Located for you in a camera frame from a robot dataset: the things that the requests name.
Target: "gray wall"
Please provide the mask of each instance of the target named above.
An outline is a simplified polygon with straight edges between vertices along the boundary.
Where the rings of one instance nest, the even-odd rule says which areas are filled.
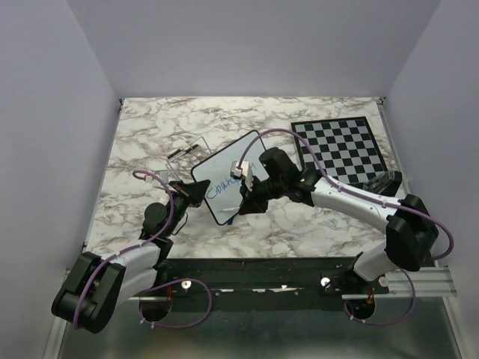
[[[384,96],[439,0],[69,0],[121,96]]]
[[[118,101],[64,0],[0,1],[0,358],[41,358]]]
[[[442,0],[388,95],[414,192],[456,236],[451,266],[479,352],[479,1]],[[443,238],[437,251],[445,248]]]

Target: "white board with handwriting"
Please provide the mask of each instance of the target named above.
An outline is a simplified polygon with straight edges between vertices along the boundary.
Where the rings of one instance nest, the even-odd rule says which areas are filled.
[[[240,160],[245,148],[258,135],[258,131],[251,131],[192,168],[192,177],[195,181],[211,181],[204,199],[219,225],[226,224],[238,213],[238,207],[242,200],[239,190],[241,180],[230,177],[231,163]],[[268,178],[268,174],[259,160],[261,153],[265,150],[260,138],[254,143],[245,158],[251,164],[253,174],[260,181]]]

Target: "black and white checkered board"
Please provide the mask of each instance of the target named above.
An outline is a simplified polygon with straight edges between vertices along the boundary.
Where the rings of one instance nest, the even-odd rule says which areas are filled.
[[[291,123],[306,139],[326,173],[344,183],[367,182],[387,171],[366,117]],[[301,166],[314,166],[313,156],[295,138]]]

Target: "marble tabletop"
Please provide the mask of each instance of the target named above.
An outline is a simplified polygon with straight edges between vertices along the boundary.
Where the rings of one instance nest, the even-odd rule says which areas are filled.
[[[132,171],[165,167],[169,153],[198,136],[204,136],[212,150],[219,150],[253,129],[290,129],[291,122],[356,116],[367,118],[388,168],[397,169],[371,98],[126,99],[87,251],[111,253],[137,242],[146,206],[166,203],[168,196],[134,179]],[[280,147],[299,166],[291,135],[271,134],[263,142],[266,148]],[[367,251],[384,240],[384,235],[342,213],[282,198],[271,201],[266,214],[236,217],[231,226],[218,226],[203,204],[189,210],[187,225],[171,239],[174,246],[169,257],[176,258],[339,257]]]

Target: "gray floor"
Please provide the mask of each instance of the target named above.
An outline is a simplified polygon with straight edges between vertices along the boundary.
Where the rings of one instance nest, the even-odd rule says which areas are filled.
[[[374,319],[397,318],[409,300],[378,303]],[[200,313],[171,314],[170,323],[187,323]],[[350,322],[344,313],[215,312],[186,330],[152,330],[140,325],[137,303],[115,311],[100,334],[74,331],[62,345],[61,358],[459,358],[442,299],[421,299],[404,323],[375,328]]]

